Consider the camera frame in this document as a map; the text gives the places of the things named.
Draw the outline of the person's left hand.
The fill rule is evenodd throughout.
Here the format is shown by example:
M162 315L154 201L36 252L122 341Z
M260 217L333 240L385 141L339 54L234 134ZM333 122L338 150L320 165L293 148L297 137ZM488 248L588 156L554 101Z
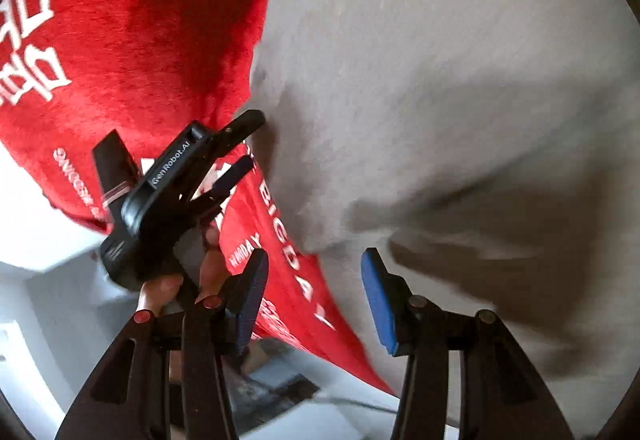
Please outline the person's left hand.
M138 297L137 311L148 310L159 316L176 299L184 281L193 281L198 286L196 301L200 301L217 295L224 282L231 277L219 246L219 230L215 225L188 231L176 245L176 253L186 273L160 275L145 282Z

